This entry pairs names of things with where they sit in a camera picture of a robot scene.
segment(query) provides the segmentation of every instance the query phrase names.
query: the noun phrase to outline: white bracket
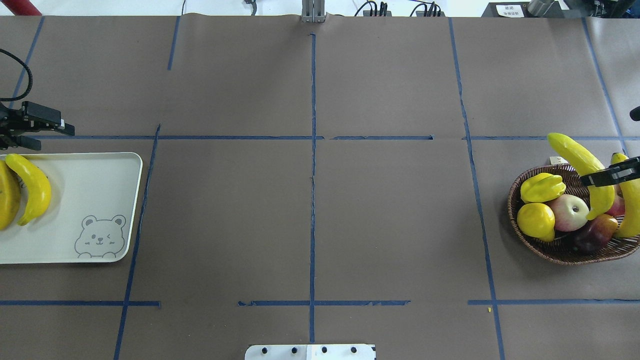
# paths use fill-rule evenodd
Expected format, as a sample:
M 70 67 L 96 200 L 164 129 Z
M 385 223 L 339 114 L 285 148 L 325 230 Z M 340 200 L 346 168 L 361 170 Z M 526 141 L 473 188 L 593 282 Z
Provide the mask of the white bracket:
M 302 22 L 324 22 L 324 0 L 302 0 Z
M 254 345 L 244 360 L 376 360 L 376 346 L 367 344 Z

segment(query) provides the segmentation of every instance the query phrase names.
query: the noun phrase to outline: white wall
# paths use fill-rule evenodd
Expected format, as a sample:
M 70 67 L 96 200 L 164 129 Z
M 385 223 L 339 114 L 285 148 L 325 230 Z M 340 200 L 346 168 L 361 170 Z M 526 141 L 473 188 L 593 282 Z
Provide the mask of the white wall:
M 182 0 L 31 0 L 44 15 L 179 15 Z M 479 17 L 487 0 L 436 0 L 442 11 L 451 17 Z M 494 3 L 508 0 L 494 0 Z M 363 4 L 361 0 L 326 0 L 329 13 L 353 16 Z M 394 16 L 409 16 L 417 4 L 411 0 L 390 0 L 388 9 Z M 257 15 L 301 13 L 301 0 L 257 0 Z M 186 0 L 185 13 L 206 15 L 249 15 L 251 6 L 243 0 Z M 11 12 L 0 4 L 0 15 Z

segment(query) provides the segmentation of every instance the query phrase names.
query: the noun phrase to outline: brown woven basket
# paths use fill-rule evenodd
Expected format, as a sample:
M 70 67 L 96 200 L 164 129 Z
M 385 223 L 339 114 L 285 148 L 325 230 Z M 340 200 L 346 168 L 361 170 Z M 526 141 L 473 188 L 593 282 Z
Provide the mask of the brown woven basket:
M 539 255 L 541 258 L 561 265 L 580 265 L 621 259 L 633 254 L 637 250 L 640 236 L 635 236 L 633 238 L 613 238 L 606 247 L 595 254 L 582 255 L 574 252 L 565 244 L 563 238 L 567 233 L 556 231 L 555 240 L 548 243 L 523 234 L 516 222 L 518 210 L 520 210 L 524 205 L 524 201 L 520 198 L 520 185 L 522 185 L 522 183 L 528 178 L 540 174 L 541 172 L 548 172 L 550 174 L 562 176 L 563 181 L 566 184 L 565 193 L 578 196 L 584 200 L 587 205 L 589 205 L 589 190 L 582 185 L 578 173 L 576 173 L 575 169 L 569 164 L 547 165 L 525 171 L 518 176 L 513 182 L 513 185 L 511 185 L 509 196 L 507 197 L 507 207 L 509 221 L 511 221 L 511 225 L 518 235 L 518 238 L 522 243 L 524 243 L 524 245 L 526 245 L 526 247 L 531 249 L 531 251 Z M 623 218 L 624 216 L 618 217 L 618 222 L 622 221 Z

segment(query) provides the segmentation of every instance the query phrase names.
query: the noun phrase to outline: bear face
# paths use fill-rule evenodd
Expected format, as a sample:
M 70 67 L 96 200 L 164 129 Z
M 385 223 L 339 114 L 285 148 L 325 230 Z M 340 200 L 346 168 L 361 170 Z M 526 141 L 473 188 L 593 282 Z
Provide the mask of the bear face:
M 76 240 L 79 258 L 115 258 L 124 248 L 122 228 L 125 217 L 116 215 L 111 220 L 98 220 L 89 215 L 82 220 L 83 230 Z

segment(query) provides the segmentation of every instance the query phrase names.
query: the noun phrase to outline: gray tabletop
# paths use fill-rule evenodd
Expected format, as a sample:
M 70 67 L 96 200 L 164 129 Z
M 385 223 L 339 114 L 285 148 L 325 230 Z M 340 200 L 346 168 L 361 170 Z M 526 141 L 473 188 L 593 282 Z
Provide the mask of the gray tabletop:
M 602 160 L 640 154 L 638 33 L 602 19 L 1 18 L 0 47 L 33 70 L 27 100 L 76 126 L 42 152 L 133 151 L 144 166 L 121 261 L 0 266 L 0 358 L 306 343 L 634 358 L 638 255 L 549 263 L 515 236 L 506 196 L 555 155 L 549 132 Z M 0 94 L 24 88 L 0 65 Z

